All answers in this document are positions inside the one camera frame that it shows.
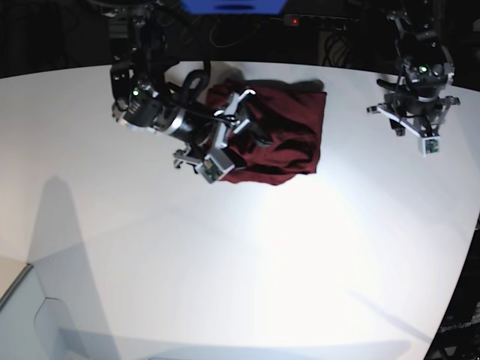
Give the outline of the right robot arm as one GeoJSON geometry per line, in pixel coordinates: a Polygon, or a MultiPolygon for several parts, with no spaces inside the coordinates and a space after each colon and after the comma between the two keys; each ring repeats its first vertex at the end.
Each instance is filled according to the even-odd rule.
{"type": "Polygon", "coordinates": [[[245,168],[229,143],[248,133],[254,145],[271,146],[273,140],[249,113],[247,102],[256,92],[244,87],[232,91],[217,109],[198,101],[207,89],[212,64],[202,41],[194,40],[202,68],[192,70],[181,85],[166,80],[167,71],[179,64],[167,56],[167,39],[160,16],[166,14],[193,34],[191,24],[161,1],[95,1],[109,17],[112,66],[109,78],[114,103],[112,117],[134,131],[148,131],[184,143],[174,155],[173,166],[193,167],[208,183],[233,170],[245,168]]]}

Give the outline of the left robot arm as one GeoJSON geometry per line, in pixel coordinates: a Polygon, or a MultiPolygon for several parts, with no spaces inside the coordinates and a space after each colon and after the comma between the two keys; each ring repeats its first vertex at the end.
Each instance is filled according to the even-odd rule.
{"type": "Polygon", "coordinates": [[[388,118],[398,137],[406,132],[416,136],[423,154],[437,153],[446,115],[451,107],[461,104],[457,97],[441,96],[455,77],[453,59],[441,44],[427,3],[405,4],[390,10],[386,18],[397,28],[398,75],[395,82],[376,81],[385,90],[384,101],[368,107],[367,113],[388,118]]]}

